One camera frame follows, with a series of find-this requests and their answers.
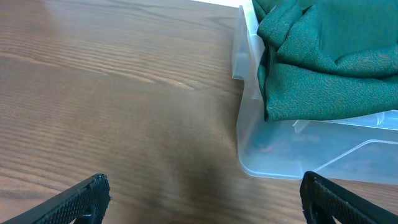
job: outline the table surface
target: table surface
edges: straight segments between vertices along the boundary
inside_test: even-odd
[[[238,9],[0,1],[0,222],[97,172],[104,223],[304,223],[300,182],[236,157]],[[398,213],[398,188],[337,181]]]

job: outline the folded green towel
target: folded green towel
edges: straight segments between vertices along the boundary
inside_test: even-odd
[[[257,72],[266,121],[398,109],[397,1],[253,3],[267,46]]]

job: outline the textured black surface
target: textured black surface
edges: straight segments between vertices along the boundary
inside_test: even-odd
[[[106,175],[96,174],[5,223],[69,224],[76,219],[75,223],[97,224],[109,201]]]
[[[398,223],[382,209],[314,172],[306,172],[300,188],[307,223]]]

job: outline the plastic bin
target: plastic bin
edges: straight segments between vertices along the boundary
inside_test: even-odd
[[[256,177],[327,178],[398,184],[398,111],[334,121],[264,122],[257,67],[264,44],[251,1],[239,8],[233,78],[244,80],[236,124],[239,161]]]

